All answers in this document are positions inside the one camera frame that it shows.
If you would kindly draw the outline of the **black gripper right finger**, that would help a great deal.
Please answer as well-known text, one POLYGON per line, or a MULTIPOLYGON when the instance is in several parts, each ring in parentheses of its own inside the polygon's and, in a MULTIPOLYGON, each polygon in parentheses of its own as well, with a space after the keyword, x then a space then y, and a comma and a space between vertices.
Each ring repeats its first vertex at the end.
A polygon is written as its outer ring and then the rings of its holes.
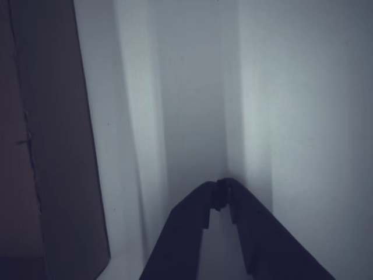
POLYGON ((237 227, 245 270, 253 279, 334 279, 239 181, 224 178, 218 186, 227 196, 237 227))

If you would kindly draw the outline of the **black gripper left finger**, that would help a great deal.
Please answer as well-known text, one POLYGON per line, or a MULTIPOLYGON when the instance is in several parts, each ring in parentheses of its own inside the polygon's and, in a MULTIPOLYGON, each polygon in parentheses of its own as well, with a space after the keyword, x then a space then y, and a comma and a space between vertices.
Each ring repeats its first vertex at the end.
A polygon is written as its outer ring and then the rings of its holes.
POLYGON ((198 277, 203 231, 209 227, 217 183, 195 188, 170 212, 140 279, 191 279, 198 277))

